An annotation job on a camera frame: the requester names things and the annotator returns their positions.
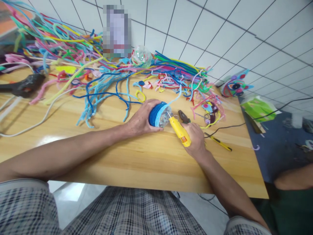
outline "blue mat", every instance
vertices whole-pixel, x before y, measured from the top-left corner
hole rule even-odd
[[[285,127],[283,120],[291,118],[291,113],[282,112],[274,120],[263,123],[269,129],[265,129],[263,138],[254,132],[247,114],[243,111],[252,144],[254,148],[260,146],[260,150],[255,151],[255,154],[263,179],[268,183],[272,183],[282,171],[308,164],[304,152],[295,144],[305,145],[306,140],[313,140],[313,134],[305,132],[303,128]]]

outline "wooden table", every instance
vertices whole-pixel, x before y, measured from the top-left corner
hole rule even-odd
[[[30,73],[29,69],[22,69],[11,74],[1,75],[0,83],[20,81]],[[133,82],[142,79],[141,76],[131,77],[130,94],[135,95],[137,90],[136,87],[132,86]],[[122,92],[126,92],[126,82],[120,83],[120,89]],[[56,86],[52,85],[44,97],[50,98],[57,91]],[[160,93],[154,89],[143,89],[143,92],[148,99],[155,98],[165,102],[169,102],[177,96],[173,91]],[[85,94],[85,91],[76,91],[75,94]],[[10,94],[1,94],[0,105],[11,96]],[[223,101],[226,119],[206,129],[208,133],[212,133],[218,127],[238,125],[244,122],[238,99],[227,98]],[[42,102],[31,106],[28,105],[28,102],[29,100],[23,99],[0,123],[2,133],[15,134],[42,120],[48,106]],[[88,128],[85,123],[76,126],[84,106],[84,99],[64,95],[55,103],[49,114],[49,119],[42,125],[16,137],[0,137],[0,162],[51,141],[89,131],[103,130],[123,123],[125,103],[117,97],[110,97],[103,102],[95,118],[92,119],[94,129]],[[171,105],[174,114],[177,114],[177,111],[181,109],[192,122],[204,126],[205,123],[200,116],[196,116],[196,120],[193,120],[190,106],[192,103],[186,101],[184,97],[179,98]],[[139,104],[132,104],[129,116],[131,117],[139,107]],[[204,114],[201,107],[197,108],[196,112]],[[227,151],[210,138],[206,139],[207,149],[212,152],[222,167],[243,187],[250,197],[268,198],[247,127],[243,125],[220,129],[215,137],[233,149],[232,152]],[[111,146],[57,180],[212,193],[201,168],[186,153],[170,125],[165,127],[163,132],[146,134]]]

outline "white tile floor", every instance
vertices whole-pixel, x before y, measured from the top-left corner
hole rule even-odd
[[[50,191],[53,192],[57,209],[60,228],[64,229],[80,212],[82,212],[104,189],[105,185],[64,183],[49,181]],[[207,234],[223,234],[228,216],[201,199],[198,194],[179,192],[180,201],[195,217]],[[210,199],[211,194],[202,194]],[[225,211],[218,199],[211,200],[215,206]]]

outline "yellow glue gun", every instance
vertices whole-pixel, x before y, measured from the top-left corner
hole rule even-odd
[[[185,128],[182,127],[180,122],[175,117],[171,117],[171,115],[169,113],[167,113],[167,114],[170,117],[169,118],[170,124],[171,124],[172,128],[174,129],[177,137],[181,139],[182,144],[185,147],[189,147],[191,144],[191,140],[190,140],[190,137],[189,137],[187,131],[185,130]]]

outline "person's left hand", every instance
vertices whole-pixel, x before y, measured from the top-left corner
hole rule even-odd
[[[126,123],[126,125],[130,128],[131,133],[138,136],[163,130],[162,127],[154,127],[149,124],[149,114],[154,106],[159,103],[161,103],[161,101],[157,99],[146,100],[144,102],[140,109]]]

